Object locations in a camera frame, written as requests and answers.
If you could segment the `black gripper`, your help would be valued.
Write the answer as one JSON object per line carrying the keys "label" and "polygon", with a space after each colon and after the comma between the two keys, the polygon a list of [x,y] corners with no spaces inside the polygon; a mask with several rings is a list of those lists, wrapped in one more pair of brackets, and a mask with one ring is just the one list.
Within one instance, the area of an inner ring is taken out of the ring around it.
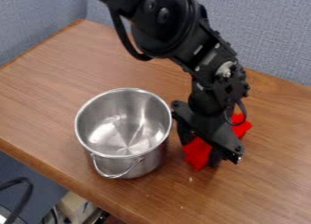
{"label": "black gripper", "polygon": [[211,168],[218,168],[223,160],[230,160],[238,164],[245,156],[245,146],[233,129],[235,124],[229,119],[229,111],[234,109],[234,106],[239,106],[241,110],[245,110],[245,104],[238,100],[221,115],[207,117],[198,114],[186,102],[174,100],[171,103],[171,114],[177,120],[182,145],[191,143],[195,135],[211,144],[209,163]]}

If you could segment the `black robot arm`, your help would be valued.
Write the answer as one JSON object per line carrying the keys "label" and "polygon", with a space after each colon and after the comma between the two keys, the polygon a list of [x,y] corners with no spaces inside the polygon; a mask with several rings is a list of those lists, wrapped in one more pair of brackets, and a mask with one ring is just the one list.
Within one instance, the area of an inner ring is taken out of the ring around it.
{"label": "black robot arm", "polygon": [[167,58],[193,78],[186,102],[171,103],[178,134],[187,146],[201,138],[210,144],[207,165],[238,163],[246,148],[234,128],[237,108],[250,83],[237,52],[210,26],[206,7],[197,0],[99,0],[106,4],[129,53],[142,61]]}

